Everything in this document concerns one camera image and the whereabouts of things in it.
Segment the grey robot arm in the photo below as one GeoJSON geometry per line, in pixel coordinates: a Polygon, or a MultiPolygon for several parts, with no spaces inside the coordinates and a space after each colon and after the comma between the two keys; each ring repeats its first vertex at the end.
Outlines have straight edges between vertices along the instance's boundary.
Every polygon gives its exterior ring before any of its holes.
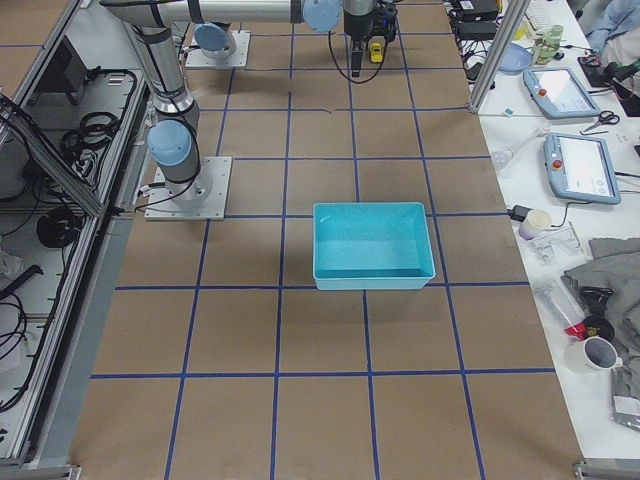
{"type": "Polygon", "coordinates": [[[149,130],[149,152],[164,176],[168,195],[190,201],[206,189],[198,183],[201,161],[195,129],[199,110],[188,91],[168,27],[124,25],[151,90],[157,124],[149,130]]]}
{"type": "Polygon", "coordinates": [[[170,32],[175,22],[304,23],[326,33],[343,21],[354,75],[360,72],[362,52],[371,38],[392,42],[397,33],[397,8],[389,1],[102,1],[100,5],[129,25],[144,71],[159,82],[183,81],[170,32]]]}

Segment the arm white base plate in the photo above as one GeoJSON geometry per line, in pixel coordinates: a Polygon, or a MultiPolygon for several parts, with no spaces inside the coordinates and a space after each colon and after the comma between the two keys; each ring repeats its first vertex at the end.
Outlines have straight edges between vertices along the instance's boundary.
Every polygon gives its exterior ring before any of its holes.
{"type": "Polygon", "coordinates": [[[198,31],[185,51],[185,66],[192,70],[245,68],[250,36],[248,30],[229,30],[212,35],[198,31]]]}
{"type": "Polygon", "coordinates": [[[168,184],[153,189],[150,207],[144,208],[144,217],[150,221],[222,221],[231,177],[230,156],[204,156],[201,158],[199,176],[189,189],[175,197],[184,187],[168,184]]]}

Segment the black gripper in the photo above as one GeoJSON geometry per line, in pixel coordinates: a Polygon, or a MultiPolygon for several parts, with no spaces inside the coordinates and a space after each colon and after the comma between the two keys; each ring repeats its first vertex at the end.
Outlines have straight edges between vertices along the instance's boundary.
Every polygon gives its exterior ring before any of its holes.
{"type": "MultiPolygon", "coordinates": [[[[386,43],[392,43],[396,39],[397,5],[395,1],[378,0],[374,3],[372,13],[372,28],[367,34],[367,40],[383,38],[386,43]]],[[[352,77],[359,77],[362,69],[362,42],[350,41],[350,72],[352,77]]]]}

